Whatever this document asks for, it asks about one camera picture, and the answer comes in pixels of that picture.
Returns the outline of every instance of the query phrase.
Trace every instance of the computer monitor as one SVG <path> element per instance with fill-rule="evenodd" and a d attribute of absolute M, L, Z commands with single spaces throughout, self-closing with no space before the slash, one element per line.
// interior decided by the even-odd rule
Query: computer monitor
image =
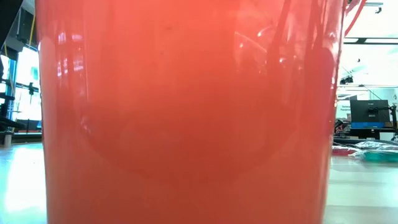
<path fill-rule="evenodd" d="M 386 122 L 390 122 L 387 100 L 351 100 L 349 103 L 351 123 L 368 123 L 362 128 L 383 128 Z"/>

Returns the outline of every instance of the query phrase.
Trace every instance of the floor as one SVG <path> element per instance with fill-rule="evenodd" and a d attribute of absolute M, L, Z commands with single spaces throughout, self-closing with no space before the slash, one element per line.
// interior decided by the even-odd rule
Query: floor
<path fill-rule="evenodd" d="M 398 223 L 398 165 L 331 158 L 324 224 Z M 45 176 L 41 144 L 0 149 L 0 224 L 42 224 Z"/>

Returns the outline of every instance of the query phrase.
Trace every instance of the black monitor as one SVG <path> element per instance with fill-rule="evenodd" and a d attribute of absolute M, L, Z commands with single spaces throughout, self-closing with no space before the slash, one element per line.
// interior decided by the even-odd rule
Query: black monitor
<path fill-rule="evenodd" d="M 351 100 L 351 122 L 390 122 L 387 100 Z"/>

